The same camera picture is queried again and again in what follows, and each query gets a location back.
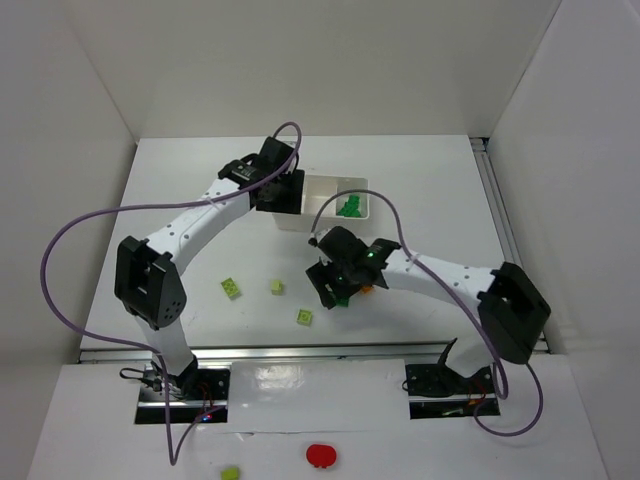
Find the dark green lego 2x2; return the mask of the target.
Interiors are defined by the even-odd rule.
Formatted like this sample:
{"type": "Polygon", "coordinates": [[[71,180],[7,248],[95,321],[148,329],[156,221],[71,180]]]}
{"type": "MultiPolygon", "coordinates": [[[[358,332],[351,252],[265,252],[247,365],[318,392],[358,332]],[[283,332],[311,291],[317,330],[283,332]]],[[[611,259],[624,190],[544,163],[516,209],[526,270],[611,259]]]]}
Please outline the dark green lego 2x2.
{"type": "Polygon", "coordinates": [[[356,194],[350,194],[343,205],[343,209],[358,209],[360,207],[360,196],[356,194]]]}
{"type": "Polygon", "coordinates": [[[361,218],[362,214],[358,208],[348,208],[344,206],[337,213],[337,216],[345,217],[345,218],[361,218]]]}

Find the light green lego 2x2 front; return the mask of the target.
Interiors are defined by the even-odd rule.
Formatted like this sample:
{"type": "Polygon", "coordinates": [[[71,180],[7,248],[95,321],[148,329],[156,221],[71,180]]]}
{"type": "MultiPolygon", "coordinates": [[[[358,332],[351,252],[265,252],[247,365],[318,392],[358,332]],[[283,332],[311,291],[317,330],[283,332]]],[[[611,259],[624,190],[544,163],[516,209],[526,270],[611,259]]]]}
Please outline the light green lego 2x2 front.
{"type": "Polygon", "coordinates": [[[296,323],[301,326],[310,327],[313,321],[313,312],[310,310],[299,309],[296,316],[296,323]]]}

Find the light green lego 2x2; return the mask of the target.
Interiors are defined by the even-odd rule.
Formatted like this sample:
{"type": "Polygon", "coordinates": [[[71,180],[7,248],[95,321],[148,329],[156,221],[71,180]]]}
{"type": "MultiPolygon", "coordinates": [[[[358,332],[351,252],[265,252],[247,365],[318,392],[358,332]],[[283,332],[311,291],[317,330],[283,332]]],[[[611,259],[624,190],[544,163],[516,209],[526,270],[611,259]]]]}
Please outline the light green lego 2x2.
{"type": "Polygon", "coordinates": [[[241,291],[232,278],[227,278],[221,282],[221,287],[225,295],[233,300],[241,295],[241,291]]]}
{"type": "Polygon", "coordinates": [[[313,312],[310,310],[299,309],[296,316],[296,323],[301,326],[310,327],[313,321],[313,312]]]}

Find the light green lego small cube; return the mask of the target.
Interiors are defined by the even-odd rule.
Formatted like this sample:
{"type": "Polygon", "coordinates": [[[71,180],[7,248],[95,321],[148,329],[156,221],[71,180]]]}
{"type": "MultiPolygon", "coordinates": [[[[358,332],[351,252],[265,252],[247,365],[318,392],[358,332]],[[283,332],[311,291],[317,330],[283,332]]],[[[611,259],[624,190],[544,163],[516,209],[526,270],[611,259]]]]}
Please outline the light green lego small cube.
{"type": "Polygon", "coordinates": [[[283,283],[278,279],[271,281],[270,288],[273,295],[281,295],[284,291],[283,283]]]}

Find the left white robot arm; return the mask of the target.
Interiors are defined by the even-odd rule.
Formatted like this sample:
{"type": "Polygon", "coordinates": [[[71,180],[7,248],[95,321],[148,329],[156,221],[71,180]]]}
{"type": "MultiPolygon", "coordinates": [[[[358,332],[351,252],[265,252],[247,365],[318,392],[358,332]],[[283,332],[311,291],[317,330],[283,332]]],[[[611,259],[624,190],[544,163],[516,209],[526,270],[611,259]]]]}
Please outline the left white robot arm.
{"type": "Polygon", "coordinates": [[[210,187],[166,226],[117,248],[114,293],[152,347],[152,366],[171,390],[187,396],[199,380],[198,361],[180,317],[187,295],[182,276],[214,237],[251,210],[301,211],[304,173],[299,147],[267,137],[257,153],[226,164],[210,187]]]}

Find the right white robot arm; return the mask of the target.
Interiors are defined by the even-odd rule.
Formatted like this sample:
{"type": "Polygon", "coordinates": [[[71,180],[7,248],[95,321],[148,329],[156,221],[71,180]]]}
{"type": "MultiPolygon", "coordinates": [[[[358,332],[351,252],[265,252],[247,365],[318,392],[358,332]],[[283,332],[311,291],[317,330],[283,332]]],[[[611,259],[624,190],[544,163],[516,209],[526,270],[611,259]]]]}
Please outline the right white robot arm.
{"type": "Polygon", "coordinates": [[[479,268],[428,257],[378,238],[366,244],[336,226],[312,234],[320,260],[306,270],[321,304],[332,309],[364,287],[407,291],[460,307],[495,363],[529,362],[551,307],[525,271],[503,262],[479,268]]]}

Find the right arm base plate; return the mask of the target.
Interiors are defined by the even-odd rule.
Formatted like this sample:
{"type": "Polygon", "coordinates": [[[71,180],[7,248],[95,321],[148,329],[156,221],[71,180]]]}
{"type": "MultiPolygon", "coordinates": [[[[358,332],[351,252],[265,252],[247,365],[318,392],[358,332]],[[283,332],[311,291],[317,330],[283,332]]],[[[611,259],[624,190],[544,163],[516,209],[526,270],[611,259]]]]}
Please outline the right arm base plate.
{"type": "Polygon", "coordinates": [[[435,362],[405,365],[401,388],[408,395],[411,420],[472,417],[477,407],[480,416],[500,415],[489,367],[464,377],[446,365],[456,342],[447,343],[435,362]]]}

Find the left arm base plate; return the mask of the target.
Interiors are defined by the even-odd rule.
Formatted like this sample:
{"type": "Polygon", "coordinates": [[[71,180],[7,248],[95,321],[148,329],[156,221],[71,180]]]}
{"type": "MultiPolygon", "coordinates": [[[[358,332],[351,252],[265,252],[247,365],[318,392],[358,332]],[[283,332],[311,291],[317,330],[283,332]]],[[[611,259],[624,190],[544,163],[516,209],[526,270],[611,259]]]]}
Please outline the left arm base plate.
{"type": "MultiPolygon", "coordinates": [[[[139,385],[134,423],[160,425],[165,423],[165,390],[160,374],[153,368],[125,367],[119,371],[123,380],[139,385]]],[[[228,396],[231,380],[229,368],[199,369],[192,386],[185,391],[171,386],[167,395],[172,424],[190,424],[197,417],[204,424],[223,424],[228,421],[228,396]]]]}

